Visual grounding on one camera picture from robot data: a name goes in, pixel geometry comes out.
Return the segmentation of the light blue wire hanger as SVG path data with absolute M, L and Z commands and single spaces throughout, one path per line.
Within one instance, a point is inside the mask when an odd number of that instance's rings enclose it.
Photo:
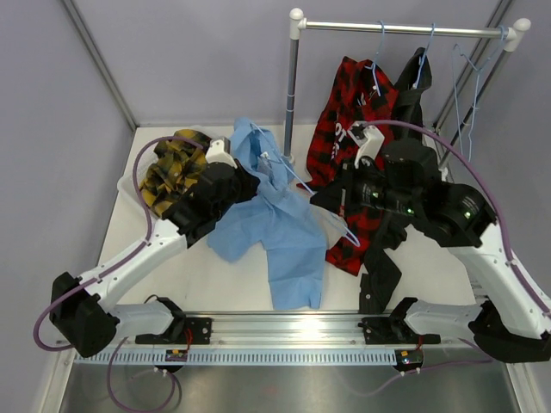
M 497 27 L 498 36 L 480 39 L 481 51 L 468 51 L 461 42 L 453 45 L 450 62 L 453 78 L 452 104 L 456 132 L 452 145 L 470 161 L 474 154 L 476 122 L 485 83 L 507 42 L 508 28 Z

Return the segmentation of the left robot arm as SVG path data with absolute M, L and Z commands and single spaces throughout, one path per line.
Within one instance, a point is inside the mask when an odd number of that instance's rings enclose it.
M 134 305 L 120 300 L 153 269 L 213 231 L 233 205 L 251 200 L 259 183 L 242 166 L 209 164 L 199 181 L 156 220 L 149 238 L 103 267 L 79 276 L 59 275 L 52 286 L 50 322 L 85 358 L 126 337 L 145 343 L 182 341 L 186 315 L 172 300 L 161 297 Z

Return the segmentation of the yellow plaid shirt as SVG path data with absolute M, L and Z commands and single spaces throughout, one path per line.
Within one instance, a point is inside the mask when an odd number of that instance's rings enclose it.
M 139 191 L 150 210 L 161 217 L 198 182 L 206 168 L 211 138 L 194 129 L 181 129 L 174 139 L 156 144 L 157 160 L 150 163 L 139 182 Z

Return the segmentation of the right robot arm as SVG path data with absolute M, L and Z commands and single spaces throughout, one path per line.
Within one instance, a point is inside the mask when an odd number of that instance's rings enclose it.
M 445 182 L 436 153 L 415 139 L 385 145 L 382 168 L 359 154 L 311 202 L 344 216 L 362 207 L 398 215 L 457 258 L 481 284 L 486 300 L 439 305 L 406 297 L 389 317 L 392 336 L 454 337 L 497 361 L 550 359 L 550 299 L 516 261 L 497 206 L 477 188 Z

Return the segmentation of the light blue shirt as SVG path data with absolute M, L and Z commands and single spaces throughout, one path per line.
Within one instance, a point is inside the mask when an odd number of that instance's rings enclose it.
M 223 260 L 236 262 L 260 243 L 274 309 L 318 310 L 327 242 L 309 203 L 290 187 L 291 165 L 272 132 L 248 118 L 235 120 L 230 142 L 233 157 L 259 184 L 251 200 L 233 205 L 216 224 L 207 245 Z

